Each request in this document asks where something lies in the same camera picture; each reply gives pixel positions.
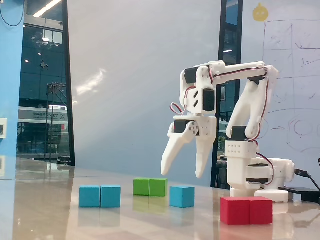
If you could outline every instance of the whiteboard drawing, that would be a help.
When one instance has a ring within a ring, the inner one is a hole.
[[[320,151],[320,20],[265,23],[263,61],[279,71],[263,138],[281,132],[295,152]]]

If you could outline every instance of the electrical outlet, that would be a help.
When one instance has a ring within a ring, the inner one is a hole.
[[[8,119],[0,118],[0,139],[5,139],[7,137],[7,124]]]

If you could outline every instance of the sign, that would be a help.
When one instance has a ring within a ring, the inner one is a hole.
[[[48,123],[51,123],[52,116],[54,124],[68,124],[67,110],[54,109],[52,114],[52,109],[47,113],[45,108],[33,107],[19,107],[18,121],[21,123],[46,123],[47,118]]]

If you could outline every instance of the whiteboard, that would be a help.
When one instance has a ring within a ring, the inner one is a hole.
[[[75,164],[161,177],[180,73],[218,59],[221,0],[68,0]],[[196,144],[170,180],[196,178]]]
[[[241,61],[263,60],[279,71],[260,152],[293,160],[320,184],[319,39],[319,0],[243,1]],[[245,84],[242,80],[240,93]],[[315,188],[299,176],[288,186]]]

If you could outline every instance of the black cable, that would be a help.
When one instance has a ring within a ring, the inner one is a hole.
[[[22,22],[22,19],[24,19],[24,14],[25,14],[25,3],[26,3],[26,0],[24,0],[24,1],[23,1],[22,16],[21,16],[21,19],[20,19],[19,23],[18,23],[18,24],[16,24],[16,25],[11,25],[11,24],[9,24],[9,23],[4,19],[4,16],[2,15],[2,12],[1,12],[1,3],[0,3],[0,16],[1,16],[2,20],[3,20],[3,21],[4,21],[8,26],[10,26],[10,27],[17,27],[17,26],[19,26],[19,25],[20,25],[20,23]]]
[[[307,172],[307,171],[303,171],[303,170],[300,170],[300,169],[296,169],[294,171],[294,173],[300,177],[303,177],[303,178],[308,178],[310,179],[313,184],[315,185],[315,187],[320,191],[320,187],[318,186],[318,184],[316,183],[316,181],[311,177],[311,175]]]

